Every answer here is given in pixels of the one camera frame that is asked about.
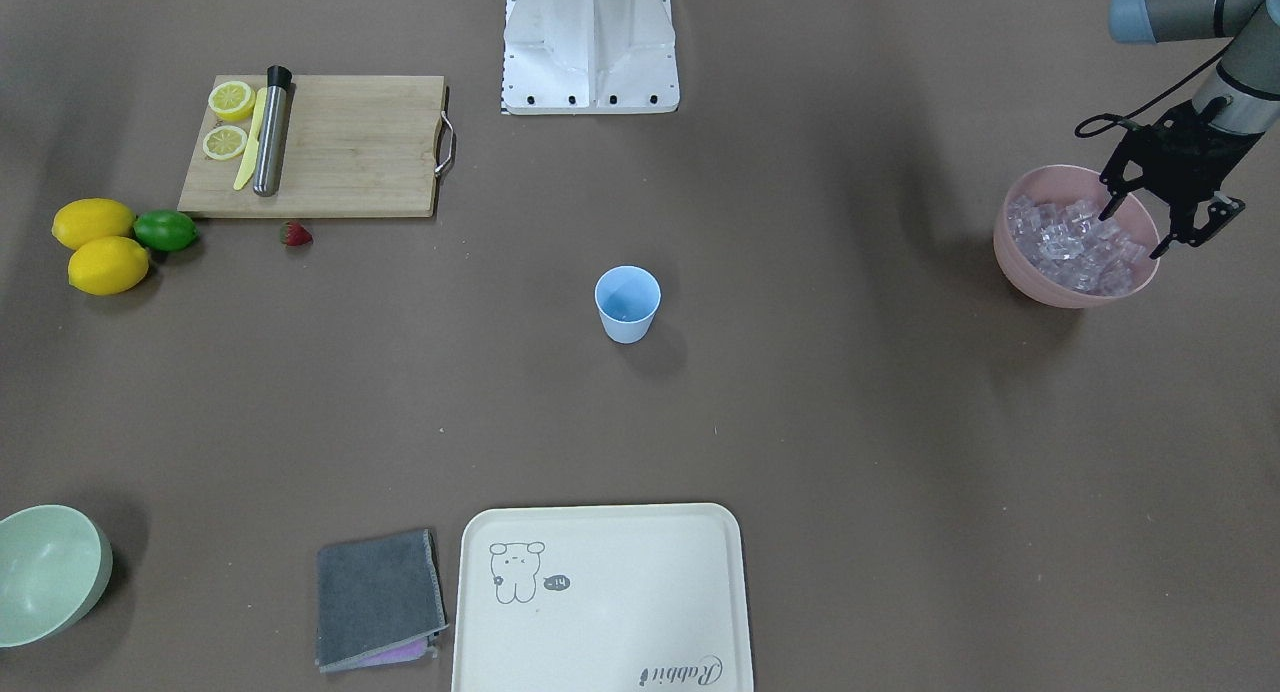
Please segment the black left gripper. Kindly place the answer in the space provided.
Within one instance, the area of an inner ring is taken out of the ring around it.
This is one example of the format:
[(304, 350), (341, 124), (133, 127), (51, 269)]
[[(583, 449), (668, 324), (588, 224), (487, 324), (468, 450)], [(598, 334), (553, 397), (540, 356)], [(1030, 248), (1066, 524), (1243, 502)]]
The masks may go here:
[[(1211, 98), (1203, 110), (1184, 101), (1153, 124), (1102, 114), (1102, 122), (1123, 127), (1125, 136), (1100, 173), (1108, 194), (1100, 221), (1110, 221), (1133, 192), (1149, 191), (1165, 201), (1170, 217), (1166, 235), (1149, 253), (1149, 258), (1157, 260), (1174, 244), (1207, 244), (1243, 214), (1245, 201), (1221, 196), (1222, 182), (1263, 136), (1215, 127), (1226, 107), (1228, 98)], [(1199, 203), (1207, 203), (1204, 223), (1196, 223)]]

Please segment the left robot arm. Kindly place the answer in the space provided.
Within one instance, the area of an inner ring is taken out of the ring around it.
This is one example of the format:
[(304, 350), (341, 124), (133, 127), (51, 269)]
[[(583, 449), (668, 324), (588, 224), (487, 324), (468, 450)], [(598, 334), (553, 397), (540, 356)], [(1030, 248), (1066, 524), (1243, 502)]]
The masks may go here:
[(1244, 212), (1224, 182), (1279, 116), (1277, 0), (1110, 0), (1108, 31), (1116, 42), (1158, 43), (1221, 38), (1204, 63), (1208, 78), (1192, 98), (1157, 122), (1135, 114), (1101, 114), (1105, 128), (1124, 130), (1100, 173), (1108, 191), (1102, 217), (1129, 194), (1148, 191), (1169, 208), (1169, 228), (1151, 251), (1206, 244)]

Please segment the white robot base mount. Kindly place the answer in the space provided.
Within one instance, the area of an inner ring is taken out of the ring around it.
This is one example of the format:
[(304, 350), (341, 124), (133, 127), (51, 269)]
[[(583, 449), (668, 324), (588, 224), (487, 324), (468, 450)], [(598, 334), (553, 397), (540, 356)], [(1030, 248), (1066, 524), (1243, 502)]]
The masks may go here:
[(502, 113), (680, 107), (672, 0), (504, 0), (503, 43)]

